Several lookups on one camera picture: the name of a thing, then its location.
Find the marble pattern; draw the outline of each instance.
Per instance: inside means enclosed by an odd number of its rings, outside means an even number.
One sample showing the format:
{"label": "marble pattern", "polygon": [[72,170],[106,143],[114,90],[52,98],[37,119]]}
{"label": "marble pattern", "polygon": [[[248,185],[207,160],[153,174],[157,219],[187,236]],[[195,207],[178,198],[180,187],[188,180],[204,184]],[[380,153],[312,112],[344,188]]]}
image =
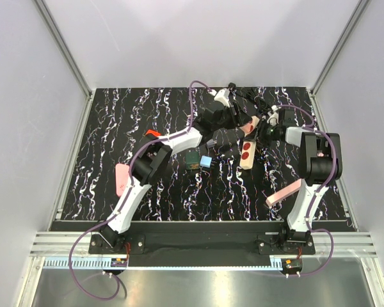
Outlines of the marble pattern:
{"label": "marble pattern", "polygon": [[[255,88],[271,104],[294,104],[312,113],[306,88]],[[193,91],[194,113],[212,100],[203,89]],[[254,106],[234,97],[249,115]],[[63,220],[103,220],[115,207],[115,164],[129,163],[137,142],[148,129],[169,134],[188,120],[187,88],[97,89],[63,208]],[[296,112],[296,123],[304,117]],[[272,209],[266,197],[298,179],[298,149],[283,142],[257,150],[251,171],[239,167],[243,132],[219,130],[215,148],[197,148],[218,165],[188,171],[185,152],[175,155],[162,179],[144,197],[134,215],[142,221],[282,220],[294,205],[290,196]],[[345,219],[337,186],[325,194],[316,219]]]}

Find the white wall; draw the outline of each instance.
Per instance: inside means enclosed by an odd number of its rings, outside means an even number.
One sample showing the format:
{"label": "white wall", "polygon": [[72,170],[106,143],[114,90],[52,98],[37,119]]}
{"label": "white wall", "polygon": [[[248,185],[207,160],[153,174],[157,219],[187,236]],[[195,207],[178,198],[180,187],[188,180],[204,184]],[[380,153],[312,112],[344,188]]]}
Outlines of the white wall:
{"label": "white wall", "polygon": [[384,0],[371,1],[317,99],[328,128],[341,135],[353,209],[384,270]]}
{"label": "white wall", "polygon": [[49,222],[84,95],[31,0],[0,0],[0,307]]}
{"label": "white wall", "polygon": [[92,88],[312,86],[358,0],[46,0]]}

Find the green box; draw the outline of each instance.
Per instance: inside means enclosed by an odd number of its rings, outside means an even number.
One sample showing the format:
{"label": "green box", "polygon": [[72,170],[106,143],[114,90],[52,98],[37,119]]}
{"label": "green box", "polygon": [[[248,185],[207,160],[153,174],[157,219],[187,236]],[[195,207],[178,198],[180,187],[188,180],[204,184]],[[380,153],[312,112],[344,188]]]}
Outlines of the green box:
{"label": "green box", "polygon": [[198,169],[200,156],[198,152],[186,153],[186,169]]}

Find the pink block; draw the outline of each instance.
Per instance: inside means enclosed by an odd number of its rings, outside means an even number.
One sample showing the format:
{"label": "pink block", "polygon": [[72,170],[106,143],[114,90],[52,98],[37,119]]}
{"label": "pink block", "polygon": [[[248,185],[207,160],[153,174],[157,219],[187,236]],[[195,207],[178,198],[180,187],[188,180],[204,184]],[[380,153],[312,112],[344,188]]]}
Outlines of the pink block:
{"label": "pink block", "polygon": [[274,206],[279,201],[284,200],[286,197],[290,196],[291,194],[297,192],[300,190],[301,185],[301,179],[293,182],[292,184],[289,184],[287,187],[284,187],[280,191],[276,192],[275,194],[269,196],[266,199],[266,204],[269,207]]}
{"label": "pink block", "polygon": [[129,177],[129,166],[126,164],[118,163],[115,166],[115,186],[116,186],[116,195],[121,197],[127,186]]}

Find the metal floor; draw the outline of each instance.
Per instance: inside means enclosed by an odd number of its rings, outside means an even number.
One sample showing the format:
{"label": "metal floor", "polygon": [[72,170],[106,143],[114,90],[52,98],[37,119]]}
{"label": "metal floor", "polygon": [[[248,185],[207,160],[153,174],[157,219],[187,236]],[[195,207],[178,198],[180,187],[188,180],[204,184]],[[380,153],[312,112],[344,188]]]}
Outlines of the metal floor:
{"label": "metal floor", "polygon": [[[316,259],[304,263],[304,271],[321,265]],[[95,271],[76,272],[84,280]],[[100,302],[80,292],[68,270],[44,269],[33,306],[374,306],[362,264],[354,258],[335,258],[323,272],[300,279],[250,271],[125,271],[120,278],[127,298],[121,290],[116,299]],[[83,286],[95,295],[110,296],[116,284],[98,276]]]}

